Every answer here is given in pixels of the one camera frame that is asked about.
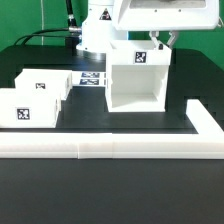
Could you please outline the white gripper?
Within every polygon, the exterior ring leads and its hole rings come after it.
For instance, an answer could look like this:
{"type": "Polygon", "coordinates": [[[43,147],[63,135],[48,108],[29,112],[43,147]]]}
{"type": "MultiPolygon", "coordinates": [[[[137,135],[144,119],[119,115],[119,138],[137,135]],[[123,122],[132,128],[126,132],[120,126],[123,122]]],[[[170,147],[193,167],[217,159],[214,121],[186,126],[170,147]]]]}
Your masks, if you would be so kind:
{"type": "Polygon", "coordinates": [[[219,0],[115,0],[112,22],[118,30],[150,31],[157,50],[163,44],[158,31],[170,31],[172,48],[179,30],[214,29],[219,21],[219,0]]]}

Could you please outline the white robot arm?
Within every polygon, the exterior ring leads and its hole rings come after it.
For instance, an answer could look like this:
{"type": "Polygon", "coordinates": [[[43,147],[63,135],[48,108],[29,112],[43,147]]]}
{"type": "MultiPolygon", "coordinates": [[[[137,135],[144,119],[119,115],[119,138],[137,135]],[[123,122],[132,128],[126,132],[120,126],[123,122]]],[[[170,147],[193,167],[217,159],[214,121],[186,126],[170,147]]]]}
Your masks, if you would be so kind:
{"type": "Polygon", "coordinates": [[[169,31],[172,47],[180,31],[216,28],[219,10],[219,0],[88,0],[77,50],[101,59],[110,41],[127,40],[130,31],[147,31],[153,41],[169,31]]]}

